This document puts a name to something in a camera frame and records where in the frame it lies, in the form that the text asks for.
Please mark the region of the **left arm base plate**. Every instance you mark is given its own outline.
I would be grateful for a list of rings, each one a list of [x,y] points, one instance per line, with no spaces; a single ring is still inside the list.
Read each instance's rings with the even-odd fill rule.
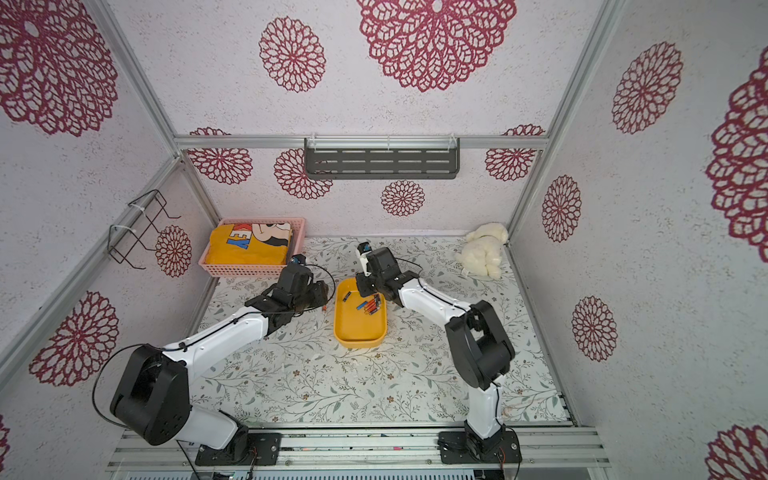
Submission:
[[[238,434],[220,450],[202,445],[194,464],[199,467],[275,466],[282,438],[280,433],[271,432]]]

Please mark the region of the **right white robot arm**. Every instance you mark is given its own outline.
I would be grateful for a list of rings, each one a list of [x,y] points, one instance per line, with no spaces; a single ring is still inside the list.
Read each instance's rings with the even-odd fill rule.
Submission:
[[[446,453],[475,462],[519,462],[520,447],[513,431],[501,419],[501,385],[510,372],[515,350],[493,306],[468,303],[438,291],[413,271],[403,271],[387,247],[374,249],[360,243],[356,274],[358,291],[378,294],[389,302],[422,315],[441,327],[459,377],[468,387],[468,414],[464,444],[440,434]]]

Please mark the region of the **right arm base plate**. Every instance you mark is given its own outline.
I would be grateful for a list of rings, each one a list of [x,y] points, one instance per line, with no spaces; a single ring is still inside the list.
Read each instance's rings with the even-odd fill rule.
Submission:
[[[444,464],[520,464],[522,452],[517,434],[506,427],[487,439],[471,430],[441,431],[437,438]]]

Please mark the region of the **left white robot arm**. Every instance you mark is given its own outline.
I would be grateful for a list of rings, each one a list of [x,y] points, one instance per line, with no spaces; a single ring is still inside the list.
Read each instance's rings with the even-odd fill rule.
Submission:
[[[166,346],[137,346],[110,403],[111,414],[152,446],[170,441],[199,445],[200,464],[252,461],[248,427],[227,413],[194,404],[192,384],[232,353],[328,300],[327,284],[315,279],[305,256],[293,256],[276,283],[226,319]]]

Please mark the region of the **yellow plastic storage box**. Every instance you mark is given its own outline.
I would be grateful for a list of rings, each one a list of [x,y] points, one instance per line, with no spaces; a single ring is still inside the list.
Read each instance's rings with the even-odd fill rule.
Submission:
[[[351,292],[346,302],[342,302]],[[345,348],[378,347],[388,330],[387,303],[380,295],[361,297],[354,278],[343,280],[337,290],[334,315],[334,336]]]

